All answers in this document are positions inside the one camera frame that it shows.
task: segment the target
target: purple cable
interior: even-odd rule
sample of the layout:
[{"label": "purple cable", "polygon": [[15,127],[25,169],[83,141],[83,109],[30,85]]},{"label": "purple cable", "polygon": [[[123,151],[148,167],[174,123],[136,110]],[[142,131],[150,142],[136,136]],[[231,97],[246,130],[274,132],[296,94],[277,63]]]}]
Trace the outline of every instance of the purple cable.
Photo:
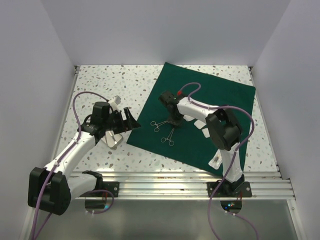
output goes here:
[{"label": "purple cable", "polygon": [[[198,85],[198,88],[197,88],[196,90],[194,90],[194,91],[192,91],[192,92],[189,93],[189,95],[188,95],[188,101],[189,101],[190,103],[192,103],[193,105],[196,105],[196,106],[198,106],[198,107],[200,107],[200,108],[208,109],[208,106],[199,104],[199,103],[194,102],[194,101],[191,100],[191,96],[192,96],[194,93],[198,92],[198,91],[201,89],[201,84],[200,84],[200,83],[198,83],[198,82],[190,82],[190,83],[187,83],[186,85],[184,85],[184,86],[180,89],[180,92],[182,92],[182,90],[183,90],[186,86],[189,86],[189,85]],[[209,109],[210,109],[210,110],[216,110],[216,109],[234,109],[234,110],[238,110],[238,111],[244,113],[245,115],[247,115],[247,117],[248,117],[248,118],[250,119],[250,121],[251,121],[251,131],[250,131],[249,135],[248,135],[242,142],[240,142],[239,145],[234,149],[234,154],[233,154],[233,156],[232,156],[230,166],[229,166],[228,169],[226,170],[225,175],[222,177],[222,179],[221,179],[221,181],[219,182],[219,184],[215,187],[215,189],[213,190],[213,192],[212,192],[211,195],[210,195],[210,199],[209,199],[209,203],[208,203],[208,210],[207,210],[208,222],[209,222],[210,228],[211,228],[213,234],[215,235],[215,237],[216,237],[218,240],[221,240],[221,238],[218,236],[217,232],[215,231],[214,226],[213,226],[212,221],[211,221],[210,210],[211,210],[212,199],[213,199],[214,195],[216,194],[217,190],[218,190],[218,189],[220,188],[220,186],[222,185],[223,181],[226,179],[228,173],[230,172],[230,169],[231,169],[232,165],[234,164],[234,161],[235,161],[235,158],[236,158],[236,155],[237,155],[237,151],[239,150],[239,148],[240,148],[243,144],[245,144],[245,142],[248,141],[248,139],[249,139],[249,138],[251,137],[251,135],[254,133],[254,130],[255,130],[255,122],[254,122],[253,118],[251,117],[251,115],[250,115],[247,111],[245,111],[245,110],[243,110],[242,108],[237,107],[237,106],[229,106],[229,105],[226,105],[226,106],[209,107]],[[237,215],[237,214],[236,214],[235,216],[237,216],[238,218],[246,221],[246,222],[253,228],[253,230],[254,230],[254,232],[255,232],[256,239],[257,239],[257,240],[260,239],[258,230],[257,230],[256,227],[253,225],[253,223],[251,223],[248,219],[246,219],[246,218],[243,217],[243,216],[240,216],[240,215]]]},{"label": "purple cable", "polygon": [[[65,152],[59,157],[59,159],[56,161],[56,164],[59,164],[62,159],[70,152],[70,150],[76,145],[76,143],[79,141],[80,137],[81,137],[81,123],[80,123],[80,120],[79,120],[79,117],[77,115],[77,111],[76,111],[76,107],[75,107],[75,102],[76,102],[76,98],[79,96],[79,95],[82,95],[82,94],[94,94],[102,99],[104,99],[105,101],[109,101],[108,99],[106,99],[104,96],[101,96],[100,94],[98,93],[95,93],[95,92],[92,92],[92,91],[82,91],[82,92],[79,92],[77,93],[73,100],[72,100],[72,109],[73,109],[73,113],[74,113],[74,116],[75,116],[75,119],[76,119],[76,122],[78,124],[78,136],[76,138],[76,141],[74,141],[70,147],[67,148],[67,150],[65,150]],[[51,169],[51,171],[49,172],[48,176],[46,177],[46,179],[44,180],[44,183],[41,187],[41,190],[40,190],[40,193],[39,193],[39,196],[38,196],[38,199],[36,201],[36,205],[35,205],[35,211],[34,211],[34,217],[33,217],[33,223],[32,223],[32,228],[31,228],[31,239],[32,240],[35,240],[36,237],[35,237],[35,233],[36,233],[36,226],[37,226],[37,219],[38,219],[38,214],[39,214],[39,209],[40,209],[40,202],[41,202],[41,198],[44,194],[44,191],[45,191],[45,188],[46,188],[46,185],[48,184],[52,174],[54,173],[54,170],[56,169],[57,165],[54,165],[53,168]]]},{"label": "purple cable", "polygon": [[43,223],[42,223],[42,226],[39,228],[39,230],[38,230],[37,234],[35,235],[34,239],[37,239],[37,238],[39,237],[40,232],[42,231],[42,229],[44,228],[44,226],[45,226],[46,223],[48,222],[48,220],[49,220],[49,218],[51,217],[51,215],[52,215],[52,212],[50,212],[50,213],[46,216],[45,220],[44,220]]}]

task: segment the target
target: purple wire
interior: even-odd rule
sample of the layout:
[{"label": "purple wire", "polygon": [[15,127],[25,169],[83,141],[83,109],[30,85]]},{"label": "purple wire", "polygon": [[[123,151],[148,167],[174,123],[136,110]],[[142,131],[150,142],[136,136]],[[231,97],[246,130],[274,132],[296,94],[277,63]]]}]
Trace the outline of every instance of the purple wire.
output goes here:
[{"label": "purple wire", "polygon": [[49,218],[51,217],[51,215],[52,215],[52,212],[50,212],[50,213],[46,216],[45,220],[44,220],[43,223],[42,223],[42,226],[41,226],[40,229],[38,230],[38,232],[37,232],[37,234],[35,235],[34,239],[37,239],[37,238],[39,237],[40,232],[42,231],[42,229],[44,228],[44,226],[45,226],[46,223],[48,222],[48,220],[49,220]]},{"label": "purple wire", "polygon": [[[198,88],[197,88],[196,90],[190,92],[189,95],[188,95],[188,101],[189,101],[190,103],[192,103],[193,105],[196,105],[196,106],[198,106],[198,107],[200,107],[200,108],[204,108],[204,109],[210,109],[210,110],[217,110],[217,109],[234,109],[234,110],[238,110],[238,111],[244,113],[245,115],[247,115],[247,117],[248,117],[248,118],[250,119],[250,121],[251,121],[251,131],[249,132],[248,136],[247,136],[242,142],[240,142],[239,145],[234,149],[234,154],[233,154],[233,156],[232,156],[230,166],[229,166],[228,169],[226,170],[225,175],[222,177],[222,179],[221,179],[221,181],[219,182],[219,184],[215,187],[215,189],[213,190],[213,192],[212,192],[211,195],[210,195],[210,199],[209,199],[209,203],[208,203],[208,210],[207,210],[208,222],[209,222],[210,228],[211,228],[213,234],[215,235],[215,237],[216,237],[218,240],[221,240],[221,238],[218,236],[218,234],[217,234],[217,232],[216,232],[216,230],[215,230],[215,228],[214,228],[214,226],[213,226],[213,224],[212,224],[212,221],[211,221],[210,211],[211,211],[212,199],[213,199],[214,195],[216,194],[217,190],[220,188],[220,186],[222,185],[222,183],[223,183],[224,180],[226,179],[228,173],[230,172],[231,167],[232,167],[232,165],[234,164],[234,161],[235,161],[235,159],[236,159],[237,151],[239,150],[239,148],[240,148],[243,144],[245,144],[245,142],[248,141],[248,139],[249,139],[249,138],[251,137],[251,135],[254,133],[254,130],[255,130],[255,122],[254,122],[253,118],[251,117],[251,115],[250,115],[247,111],[243,110],[243,109],[240,108],[240,107],[237,107],[237,106],[229,106],[229,105],[226,105],[226,106],[217,106],[217,107],[208,107],[207,105],[202,105],[202,104],[200,104],[200,103],[197,103],[197,102],[192,101],[191,96],[192,96],[194,93],[198,92],[198,91],[201,89],[201,84],[198,83],[198,82],[190,82],[190,83],[187,83],[186,85],[184,85],[184,86],[180,89],[180,92],[182,92],[182,90],[183,90],[185,87],[189,86],[189,85],[198,85]],[[236,214],[236,216],[237,216],[238,218],[246,221],[246,222],[253,228],[253,230],[254,230],[254,232],[255,232],[256,239],[259,240],[259,239],[260,239],[260,236],[259,236],[258,230],[257,230],[256,227],[253,225],[253,223],[251,223],[248,219],[246,219],[246,218],[243,217],[243,216],[240,216],[240,215],[237,215],[237,214]]]},{"label": "purple wire", "polygon": [[[67,148],[67,150],[65,150],[65,152],[59,157],[59,159],[56,161],[57,164],[59,164],[62,159],[70,152],[70,150],[77,144],[77,142],[79,141],[80,137],[81,137],[81,123],[80,123],[80,120],[79,120],[79,117],[77,115],[77,111],[76,111],[76,106],[75,106],[75,102],[76,102],[76,98],[79,96],[79,95],[82,95],[82,94],[94,94],[102,99],[104,99],[105,101],[109,101],[108,99],[106,99],[104,96],[101,96],[100,94],[98,93],[95,93],[95,92],[92,92],[92,91],[82,91],[82,92],[79,92],[77,93],[73,100],[72,100],[72,109],[73,109],[73,113],[74,113],[74,116],[75,116],[75,119],[76,119],[76,122],[78,124],[78,136],[76,138],[76,141],[74,141],[70,147]],[[54,165],[53,168],[51,169],[51,171],[49,172],[48,176],[46,177],[46,179],[44,180],[44,183],[41,187],[41,190],[40,190],[40,193],[39,193],[39,196],[38,196],[38,199],[36,201],[36,205],[35,205],[35,211],[34,211],[34,217],[33,217],[33,223],[32,223],[32,228],[31,228],[31,239],[32,240],[35,240],[36,237],[35,237],[35,233],[36,233],[36,226],[37,226],[37,219],[38,219],[38,215],[39,215],[39,209],[40,209],[40,202],[41,202],[41,198],[44,194],[44,191],[45,191],[45,188],[46,188],[46,185],[48,184],[52,174],[54,173],[55,169],[57,168],[57,165]]]}]

